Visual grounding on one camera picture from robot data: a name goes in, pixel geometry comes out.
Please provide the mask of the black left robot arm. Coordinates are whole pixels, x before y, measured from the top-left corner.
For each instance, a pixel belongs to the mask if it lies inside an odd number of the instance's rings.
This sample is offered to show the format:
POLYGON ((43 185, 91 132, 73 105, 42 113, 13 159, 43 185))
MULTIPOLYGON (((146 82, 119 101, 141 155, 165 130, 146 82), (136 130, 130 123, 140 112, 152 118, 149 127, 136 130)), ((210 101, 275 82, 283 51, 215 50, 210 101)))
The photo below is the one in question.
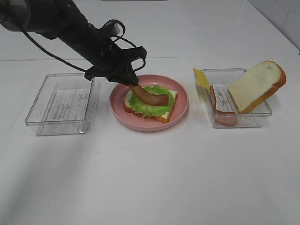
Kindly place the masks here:
POLYGON ((118 20, 109 20, 101 28, 89 23, 72 0, 2 0, 0 23, 14 32, 22 32, 44 53, 80 70, 79 67, 48 52, 28 33, 37 33, 49 40, 60 39, 81 55, 92 67, 81 69, 89 81, 104 77, 110 82, 137 86, 139 80, 131 63, 145 61, 147 52, 140 46, 121 49, 116 41, 123 40, 119 32, 125 26, 118 20))

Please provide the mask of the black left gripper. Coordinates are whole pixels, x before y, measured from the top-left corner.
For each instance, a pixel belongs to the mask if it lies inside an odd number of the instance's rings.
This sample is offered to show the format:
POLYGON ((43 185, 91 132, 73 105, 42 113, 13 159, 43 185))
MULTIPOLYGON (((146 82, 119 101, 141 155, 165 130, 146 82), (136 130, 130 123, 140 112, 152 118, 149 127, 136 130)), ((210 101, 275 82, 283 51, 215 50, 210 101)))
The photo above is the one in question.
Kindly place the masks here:
POLYGON ((135 72, 145 67, 147 51, 144 47, 138 47, 121 36, 114 35, 114 37, 115 39, 110 39, 109 44, 100 51, 99 59, 85 71, 84 77, 89 81, 95 77, 104 77, 109 82, 137 86, 139 79, 135 72), (118 40, 130 44, 132 47, 121 49, 115 43, 118 40))

